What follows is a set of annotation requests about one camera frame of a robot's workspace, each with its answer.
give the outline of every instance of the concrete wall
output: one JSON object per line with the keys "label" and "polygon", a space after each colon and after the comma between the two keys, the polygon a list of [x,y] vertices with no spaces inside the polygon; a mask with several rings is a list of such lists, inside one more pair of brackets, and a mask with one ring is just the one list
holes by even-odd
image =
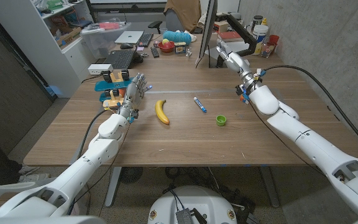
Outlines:
{"label": "concrete wall", "polygon": [[270,34],[280,36],[277,53],[284,64],[312,73],[358,129],[358,1],[241,0],[239,12],[246,23],[254,15],[266,17]]}

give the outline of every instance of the green bottle cap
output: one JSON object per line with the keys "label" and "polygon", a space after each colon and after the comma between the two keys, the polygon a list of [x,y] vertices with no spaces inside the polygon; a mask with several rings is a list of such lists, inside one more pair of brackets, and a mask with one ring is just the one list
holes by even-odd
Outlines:
{"label": "green bottle cap", "polygon": [[225,116],[223,116],[223,115],[218,115],[217,117],[216,117],[216,124],[218,125],[218,126],[224,126],[224,123],[226,122],[226,117]]}

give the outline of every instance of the white bottle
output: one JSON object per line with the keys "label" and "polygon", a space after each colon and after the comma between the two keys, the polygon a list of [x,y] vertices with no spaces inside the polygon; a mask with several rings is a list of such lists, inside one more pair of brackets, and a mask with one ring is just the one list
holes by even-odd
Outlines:
{"label": "white bottle", "polygon": [[253,55],[260,54],[260,50],[262,49],[262,42],[264,41],[267,31],[269,31],[269,27],[265,25],[256,25],[254,27],[254,31],[252,31],[252,35],[256,39],[256,48]]}

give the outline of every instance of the power strip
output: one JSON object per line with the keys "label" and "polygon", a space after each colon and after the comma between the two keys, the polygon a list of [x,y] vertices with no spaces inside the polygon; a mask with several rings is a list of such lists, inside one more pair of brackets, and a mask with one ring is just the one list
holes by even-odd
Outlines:
{"label": "power strip", "polygon": [[111,64],[92,64],[89,66],[88,71],[91,75],[100,75],[103,71],[112,72]]}

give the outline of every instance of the laptop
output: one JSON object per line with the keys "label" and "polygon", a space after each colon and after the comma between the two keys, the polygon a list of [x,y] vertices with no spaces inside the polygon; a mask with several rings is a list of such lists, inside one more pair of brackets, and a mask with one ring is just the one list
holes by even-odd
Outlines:
{"label": "laptop", "polygon": [[143,31],[125,31],[115,41],[116,44],[136,44],[142,36]]}

